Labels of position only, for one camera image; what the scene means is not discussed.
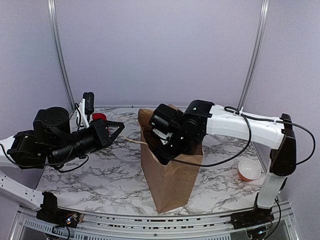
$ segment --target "paper bag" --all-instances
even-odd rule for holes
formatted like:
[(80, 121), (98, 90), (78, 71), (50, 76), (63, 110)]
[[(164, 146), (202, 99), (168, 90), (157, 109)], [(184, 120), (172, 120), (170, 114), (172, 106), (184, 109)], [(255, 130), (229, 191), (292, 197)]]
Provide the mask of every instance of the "paper bag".
[[(140, 109), (138, 122), (141, 128), (141, 141), (156, 147), (160, 144), (159, 140), (147, 134), (152, 130), (149, 120), (153, 112), (150, 109)], [(193, 152), (194, 155), (181, 154), (176, 159), (201, 164), (204, 156), (202, 144), (197, 144)], [(141, 166), (158, 213), (176, 209), (188, 203), (199, 167), (175, 161), (162, 165), (146, 144), (141, 144)]]

